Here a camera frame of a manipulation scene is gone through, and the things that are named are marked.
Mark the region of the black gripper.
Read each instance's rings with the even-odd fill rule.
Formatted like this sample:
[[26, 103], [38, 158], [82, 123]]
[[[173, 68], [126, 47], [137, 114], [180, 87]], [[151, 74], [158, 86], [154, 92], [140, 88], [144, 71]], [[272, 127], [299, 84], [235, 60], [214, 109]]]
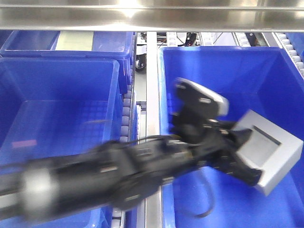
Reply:
[[183, 106], [172, 116], [171, 132], [183, 142], [174, 146], [175, 161], [170, 164], [171, 173], [188, 173], [209, 166], [255, 186], [262, 170], [250, 168], [237, 154], [252, 134], [245, 128], [233, 130], [236, 122], [206, 119], [190, 108]]

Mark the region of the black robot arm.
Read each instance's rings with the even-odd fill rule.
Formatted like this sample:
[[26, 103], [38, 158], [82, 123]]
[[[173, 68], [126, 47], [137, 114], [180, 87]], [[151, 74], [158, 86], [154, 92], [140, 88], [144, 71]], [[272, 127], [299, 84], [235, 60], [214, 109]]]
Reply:
[[171, 133], [144, 143], [109, 141], [87, 153], [35, 159], [0, 177], [1, 220], [21, 217], [43, 223], [110, 205], [128, 210], [160, 186], [209, 166], [249, 186], [262, 170], [251, 168], [237, 151], [252, 130], [234, 130], [215, 112], [183, 107], [171, 115]]

